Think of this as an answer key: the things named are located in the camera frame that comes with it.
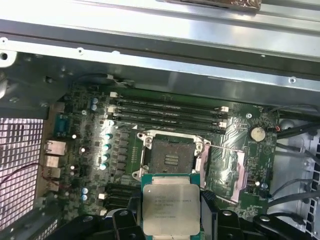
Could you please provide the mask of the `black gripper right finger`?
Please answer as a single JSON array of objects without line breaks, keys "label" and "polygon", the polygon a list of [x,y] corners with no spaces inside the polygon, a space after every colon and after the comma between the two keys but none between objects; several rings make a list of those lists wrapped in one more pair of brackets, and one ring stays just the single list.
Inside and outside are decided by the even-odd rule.
[{"label": "black gripper right finger", "polygon": [[217,196],[208,190],[200,192],[200,222],[206,240],[310,240],[312,237],[281,219],[268,214],[252,221],[238,217],[228,209],[219,209]]}]

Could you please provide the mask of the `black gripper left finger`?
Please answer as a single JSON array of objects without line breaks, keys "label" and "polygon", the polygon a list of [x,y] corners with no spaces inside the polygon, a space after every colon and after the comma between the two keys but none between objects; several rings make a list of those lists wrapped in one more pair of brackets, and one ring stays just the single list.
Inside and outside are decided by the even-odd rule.
[{"label": "black gripper left finger", "polygon": [[127,208],[112,216],[85,214],[63,226],[65,240],[141,240],[143,231],[138,223],[142,194],[135,192]]}]

